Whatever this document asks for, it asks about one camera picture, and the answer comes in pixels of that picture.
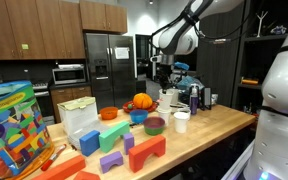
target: orange pumpkin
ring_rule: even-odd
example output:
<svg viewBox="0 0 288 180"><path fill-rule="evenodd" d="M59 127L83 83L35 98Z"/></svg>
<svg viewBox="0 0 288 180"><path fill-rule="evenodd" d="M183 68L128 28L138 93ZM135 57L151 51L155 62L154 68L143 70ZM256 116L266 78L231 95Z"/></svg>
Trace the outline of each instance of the orange pumpkin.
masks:
<svg viewBox="0 0 288 180"><path fill-rule="evenodd" d="M138 93L133 98L133 104L136 108L147 109L152 106L152 98L145 93Z"/></svg>

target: foam block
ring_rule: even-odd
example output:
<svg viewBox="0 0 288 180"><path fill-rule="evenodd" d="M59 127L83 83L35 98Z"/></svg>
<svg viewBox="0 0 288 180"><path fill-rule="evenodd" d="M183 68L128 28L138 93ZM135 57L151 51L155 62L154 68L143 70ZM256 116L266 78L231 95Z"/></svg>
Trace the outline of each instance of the foam block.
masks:
<svg viewBox="0 0 288 180"><path fill-rule="evenodd" d="M100 148L99 135L100 132L93 130L80 138L81 151L84 156L89 156Z"/></svg>
<svg viewBox="0 0 288 180"><path fill-rule="evenodd" d="M146 158L154 153L158 157L165 154L166 140L162 135L157 135L137 146L128 150L130 168L133 172L137 172L143 168Z"/></svg>
<svg viewBox="0 0 288 180"><path fill-rule="evenodd" d="M127 133L123 135L123 138L125 154L128 155L128 150L134 146L134 136L132 133Z"/></svg>
<svg viewBox="0 0 288 180"><path fill-rule="evenodd" d="M65 179L85 168L85 160L82 155L75 156L68 161L51 168L32 180Z"/></svg>
<svg viewBox="0 0 288 180"><path fill-rule="evenodd" d="M75 176L74 180L100 180L100 176L97 174L79 171Z"/></svg>
<svg viewBox="0 0 288 180"><path fill-rule="evenodd" d="M100 159L102 172L107 173L113 165L121 166L124 164L123 156L120 151L104 156Z"/></svg>
<svg viewBox="0 0 288 180"><path fill-rule="evenodd" d="M101 151L105 153L109 152L113 149L116 138L129 132L129 123L124 121L100 134L99 141Z"/></svg>

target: green bowl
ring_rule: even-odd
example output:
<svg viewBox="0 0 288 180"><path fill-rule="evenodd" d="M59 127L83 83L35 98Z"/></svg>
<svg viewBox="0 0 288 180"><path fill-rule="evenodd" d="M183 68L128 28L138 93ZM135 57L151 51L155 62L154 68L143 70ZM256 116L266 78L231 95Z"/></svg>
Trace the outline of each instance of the green bowl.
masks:
<svg viewBox="0 0 288 180"><path fill-rule="evenodd" d="M146 118L143 121L143 124L146 134L155 136L158 134L162 134L162 132L164 131L165 121L160 117L153 116Z"/></svg>

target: orange bowl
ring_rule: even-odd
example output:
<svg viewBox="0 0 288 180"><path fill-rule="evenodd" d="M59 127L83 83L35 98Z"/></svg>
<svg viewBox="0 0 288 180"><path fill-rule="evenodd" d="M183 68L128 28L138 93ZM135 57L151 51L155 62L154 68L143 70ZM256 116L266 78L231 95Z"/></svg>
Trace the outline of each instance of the orange bowl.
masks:
<svg viewBox="0 0 288 180"><path fill-rule="evenodd" d="M100 110L102 120L111 120L117 116L117 107L106 107Z"/></svg>

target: stainless steel refrigerator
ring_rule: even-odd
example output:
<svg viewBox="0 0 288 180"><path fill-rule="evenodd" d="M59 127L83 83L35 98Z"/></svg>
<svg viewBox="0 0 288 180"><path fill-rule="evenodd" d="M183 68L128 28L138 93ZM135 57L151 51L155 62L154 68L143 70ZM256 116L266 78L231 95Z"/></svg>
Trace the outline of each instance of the stainless steel refrigerator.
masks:
<svg viewBox="0 0 288 180"><path fill-rule="evenodd" d="M122 108L136 93L133 38L91 33L84 37L92 96L98 111L108 106Z"/></svg>

